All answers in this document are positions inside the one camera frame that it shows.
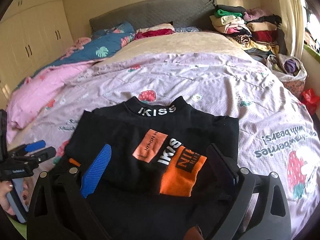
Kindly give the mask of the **person's left hand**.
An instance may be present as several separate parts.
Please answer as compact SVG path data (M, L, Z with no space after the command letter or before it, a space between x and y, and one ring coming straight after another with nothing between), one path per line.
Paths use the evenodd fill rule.
M6 195L11 192L13 189L13 184L9 181L2 181L1 182L1 188L0 188L0 202L1 202L1 207L2 209L9 215L14 216L15 213L10 206ZM27 199L29 197L29 192L28 192L28 184L24 181L23 182L23 191L22 191L22 198L24 200L24 203L27 204Z

